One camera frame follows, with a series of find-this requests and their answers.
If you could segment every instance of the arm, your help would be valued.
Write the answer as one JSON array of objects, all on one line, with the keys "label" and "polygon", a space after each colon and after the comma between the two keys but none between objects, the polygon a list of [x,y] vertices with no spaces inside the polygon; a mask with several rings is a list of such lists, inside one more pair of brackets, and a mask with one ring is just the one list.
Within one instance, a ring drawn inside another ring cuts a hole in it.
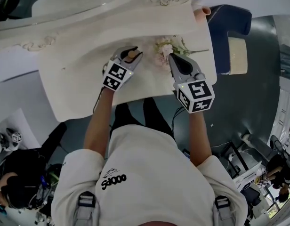
[{"label": "arm", "polygon": [[273,176],[276,172],[280,172],[283,169],[283,167],[277,167],[274,170],[270,171],[266,176],[270,179],[270,180],[274,180],[276,178],[276,176]]},{"label": "arm", "polygon": [[202,112],[190,114],[190,160],[194,166],[212,155]]},{"label": "arm", "polygon": [[9,172],[9,173],[6,173],[1,179],[0,179],[0,190],[3,186],[6,186],[7,185],[7,180],[10,178],[10,177],[16,177],[17,174],[15,172]]},{"label": "arm", "polygon": [[51,205],[55,225],[73,225],[79,195],[95,191],[109,139],[113,91],[104,88],[85,134],[82,150],[68,154]]},{"label": "arm", "polygon": [[213,188],[215,196],[226,196],[230,200],[230,208],[236,218],[235,225],[242,226],[248,214],[246,199],[237,190],[219,159],[212,156],[202,112],[190,115],[190,156],[191,162]]},{"label": "arm", "polygon": [[84,139],[84,149],[98,152],[104,158],[109,140],[109,123],[111,120],[114,91],[104,88],[102,95],[90,120]]}]

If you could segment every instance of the black cable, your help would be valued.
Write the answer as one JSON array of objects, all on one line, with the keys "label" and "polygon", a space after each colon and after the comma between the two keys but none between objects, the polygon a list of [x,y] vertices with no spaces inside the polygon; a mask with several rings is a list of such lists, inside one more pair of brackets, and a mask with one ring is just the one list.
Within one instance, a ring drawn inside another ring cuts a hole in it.
[{"label": "black cable", "polygon": [[62,145],[59,144],[58,146],[60,146],[67,154],[69,154],[69,152],[67,150],[65,150]]},{"label": "black cable", "polygon": [[98,95],[97,101],[96,101],[96,103],[95,103],[95,105],[94,105],[94,108],[93,108],[93,114],[94,114],[94,111],[95,111],[96,105],[98,104],[98,101],[99,101],[99,99],[100,99],[100,97],[101,97],[101,94],[102,94],[102,91],[103,91],[104,88],[105,88],[105,87],[103,86],[103,87],[101,88],[101,90],[100,90],[100,93],[99,93],[99,95]]},{"label": "black cable", "polygon": [[185,110],[185,108],[183,106],[179,107],[176,109],[173,118],[172,118],[172,123],[171,123],[171,130],[172,130],[172,134],[174,135],[174,119],[181,114],[183,111]]}]

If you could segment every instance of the desk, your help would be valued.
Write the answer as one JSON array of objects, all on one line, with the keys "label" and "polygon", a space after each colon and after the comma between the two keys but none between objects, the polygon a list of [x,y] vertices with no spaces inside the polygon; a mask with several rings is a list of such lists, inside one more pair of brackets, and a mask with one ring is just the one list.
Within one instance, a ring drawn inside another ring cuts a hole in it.
[{"label": "desk", "polygon": [[132,79],[115,94],[113,105],[146,97],[171,95],[171,73],[146,60],[147,39],[157,35],[181,35],[191,55],[211,84],[217,80],[213,48],[206,21],[197,24],[190,4],[154,7],[108,17],[60,35],[56,43],[38,54],[39,71],[57,120],[77,119],[93,113],[102,87],[102,67],[114,51],[125,45],[139,46],[145,55]]}]

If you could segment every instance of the window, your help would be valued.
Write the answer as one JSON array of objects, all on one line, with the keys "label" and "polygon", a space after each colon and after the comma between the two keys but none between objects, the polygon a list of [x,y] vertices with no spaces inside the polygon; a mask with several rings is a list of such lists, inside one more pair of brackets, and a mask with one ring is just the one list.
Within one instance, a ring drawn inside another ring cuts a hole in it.
[{"label": "window", "polygon": [[264,187],[260,188],[260,192],[262,192],[263,196],[267,195],[267,190],[264,189]]},{"label": "window", "polygon": [[266,201],[270,207],[273,206],[274,202],[273,202],[273,199],[270,195],[266,195]]},{"label": "window", "polygon": [[272,218],[273,216],[276,215],[276,213],[278,212],[279,210],[277,209],[276,205],[270,207],[268,210],[267,210],[267,214],[269,216],[269,218]]}]

